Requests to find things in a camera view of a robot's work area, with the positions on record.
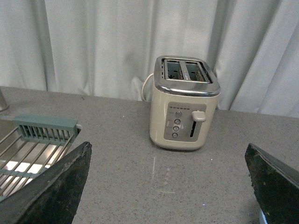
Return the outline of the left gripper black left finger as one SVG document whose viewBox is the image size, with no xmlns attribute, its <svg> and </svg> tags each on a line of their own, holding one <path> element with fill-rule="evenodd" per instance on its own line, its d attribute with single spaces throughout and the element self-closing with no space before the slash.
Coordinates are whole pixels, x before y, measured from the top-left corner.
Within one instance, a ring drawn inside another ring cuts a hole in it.
<svg viewBox="0 0 299 224">
<path fill-rule="evenodd" d="M 2 224 L 70 224 L 88 177 L 92 145 L 83 142 L 0 202 Z"/>
</svg>

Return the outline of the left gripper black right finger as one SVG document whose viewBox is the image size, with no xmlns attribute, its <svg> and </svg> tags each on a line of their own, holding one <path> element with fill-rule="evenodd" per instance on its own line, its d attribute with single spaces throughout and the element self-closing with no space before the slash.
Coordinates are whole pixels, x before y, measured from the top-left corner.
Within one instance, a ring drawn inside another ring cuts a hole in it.
<svg viewBox="0 0 299 224">
<path fill-rule="evenodd" d="M 299 222 L 299 172 L 250 143 L 245 153 L 256 200 L 268 224 Z"/>
</svg>

